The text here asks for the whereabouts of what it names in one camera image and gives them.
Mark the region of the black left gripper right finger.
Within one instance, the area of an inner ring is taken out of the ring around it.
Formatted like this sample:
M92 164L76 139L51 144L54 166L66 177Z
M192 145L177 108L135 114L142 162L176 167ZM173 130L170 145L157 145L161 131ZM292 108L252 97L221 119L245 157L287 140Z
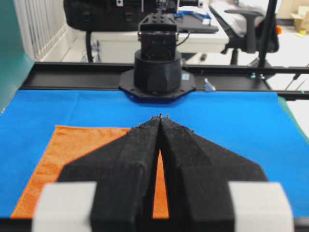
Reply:
M189 232L292 232L280 183L261 166L168 118L160 125L170 219Z

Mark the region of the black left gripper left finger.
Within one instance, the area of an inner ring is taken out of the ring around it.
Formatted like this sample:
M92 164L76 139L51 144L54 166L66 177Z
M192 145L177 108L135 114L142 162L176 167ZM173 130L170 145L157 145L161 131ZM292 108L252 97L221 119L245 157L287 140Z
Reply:
M153 118L66 164L43 189L33 231L136 232L152 213L159 125Z

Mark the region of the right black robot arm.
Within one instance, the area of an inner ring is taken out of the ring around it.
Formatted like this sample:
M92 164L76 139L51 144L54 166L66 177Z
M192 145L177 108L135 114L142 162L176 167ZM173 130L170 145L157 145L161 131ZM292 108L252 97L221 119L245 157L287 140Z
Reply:
M166 14L147 15L139 24L141 48L133 85L151 96L191 90L177 51L178 26ZM280 183L270 182L257 163L231 152L168 118L159 141L167 187L169 220L181 232L292 232L293 213Z

